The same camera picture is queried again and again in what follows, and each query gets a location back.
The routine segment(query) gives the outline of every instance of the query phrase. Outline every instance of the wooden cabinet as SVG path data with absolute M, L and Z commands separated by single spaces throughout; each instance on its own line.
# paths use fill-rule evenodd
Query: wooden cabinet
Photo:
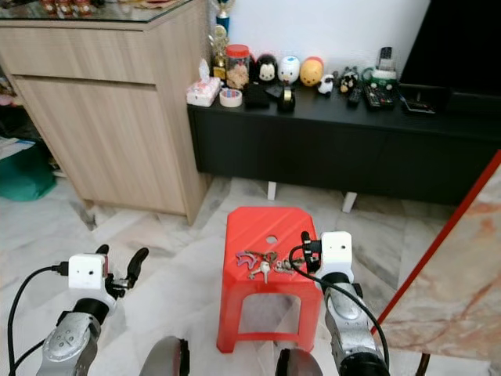
M 151 23 L 0 20 L 0 63 L 83 200 L 196 218 L 208 180 L 185 92 L 207 56 L 206 8 Z
M 17 84 L 83 197 L 184 212 L 154 87 L 51 78 Z

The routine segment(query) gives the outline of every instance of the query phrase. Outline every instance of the remote control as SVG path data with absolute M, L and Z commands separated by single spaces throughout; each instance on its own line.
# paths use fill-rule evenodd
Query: remote control
M 352 107 L 357 107 L 362 97 L 362 90 L 360 88 L 354 88 L 348 98 L 348 105 Z
M 383 108 L 395 107 L 395 94 L 393 91 L 388 91 L 383 88 L 375 88 L 374 93 L 379 99 L 379 103 Z
M 381 108 L 381 103 L 379 102 L 379 99 L 377 98 L 377 95 L 374 92 L 374 89 L 372 89 L 370 86 L 366 85 L 363 88 L 363 91 L 366 94 L 367 105 L 369 106 L 369 109 L 379 110 Z
M 377 68 L 382 71 L 394 71 L 395 61 L 391 58 L 393 48 L 383 47 L 379 54 L 379 62 Z

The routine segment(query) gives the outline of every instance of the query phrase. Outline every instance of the tape roll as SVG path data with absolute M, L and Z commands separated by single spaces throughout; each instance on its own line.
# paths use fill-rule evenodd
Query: tape roll
M 221 89 L 219 102 L 224 107 L 238 107 L 242 104 L 242 92 L 235 89 Z

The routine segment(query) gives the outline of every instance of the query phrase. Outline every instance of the green bag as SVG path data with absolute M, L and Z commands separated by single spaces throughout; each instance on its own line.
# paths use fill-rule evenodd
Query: green bag
M 0 160 L 0 196 L 13 201 L 44 197 L 56 185 L 47 156 L 37 144 Z

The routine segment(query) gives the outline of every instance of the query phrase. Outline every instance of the glass tabletop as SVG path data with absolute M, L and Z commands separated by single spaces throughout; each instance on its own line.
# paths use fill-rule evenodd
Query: glass tabletop
M 162 9 L 137 8 L 140 2 L 107 2 L 104 6 L 92 7 L 92 14 L 79 16 L 64 16 L 62 13 L 48 14 L 40 2 L 29 2 L 24 5 L 13 6 L 9 9 L 0 9 L 0 23 L 2 20 L 65 20 L 65 21 L 107 21 L 107 22 L 141 22 L 147 23 L 179 6 L 192 0 L 173 0 Z

